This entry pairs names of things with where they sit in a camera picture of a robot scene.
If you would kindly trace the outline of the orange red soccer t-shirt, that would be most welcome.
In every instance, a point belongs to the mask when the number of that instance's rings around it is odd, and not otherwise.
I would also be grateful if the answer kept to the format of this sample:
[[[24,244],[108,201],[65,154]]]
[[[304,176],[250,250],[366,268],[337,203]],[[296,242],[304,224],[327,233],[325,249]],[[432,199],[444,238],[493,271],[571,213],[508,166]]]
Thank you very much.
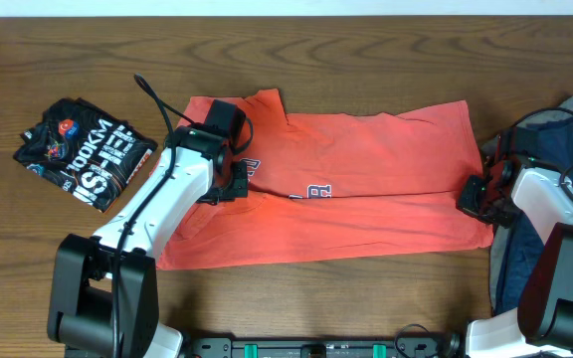
[[[472,250],[491,228],[457,209],[481,171],[463,100],[399,114],[285,111],[276,89],[238,97],[251,120],[247,197],[198,204],[158,265],[165,270]]]

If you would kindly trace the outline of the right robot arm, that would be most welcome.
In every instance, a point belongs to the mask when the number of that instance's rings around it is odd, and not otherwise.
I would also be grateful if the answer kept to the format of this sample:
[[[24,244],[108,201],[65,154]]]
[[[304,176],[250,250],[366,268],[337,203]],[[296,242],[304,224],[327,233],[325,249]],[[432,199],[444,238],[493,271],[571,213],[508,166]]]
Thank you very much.
[[[457,207],[484,223],[507,226],[524,214],[544,245],[519,305],[469,324],[468,357],[573,357],[573,187],[551,166],[524,156],[472,175]]]

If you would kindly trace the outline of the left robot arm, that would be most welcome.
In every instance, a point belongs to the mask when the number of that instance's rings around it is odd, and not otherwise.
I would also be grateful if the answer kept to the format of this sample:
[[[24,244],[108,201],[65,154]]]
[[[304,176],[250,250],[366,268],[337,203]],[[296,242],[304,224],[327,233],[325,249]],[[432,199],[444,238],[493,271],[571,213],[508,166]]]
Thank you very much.
[[[70,234],[56,253],[48,337],[98,357],[177,357],[182,334],[159,320],[156,262],[188,210],[218,202],[243,171],[237,129],[195,124],[168,137],[132,199],[89,238]]]

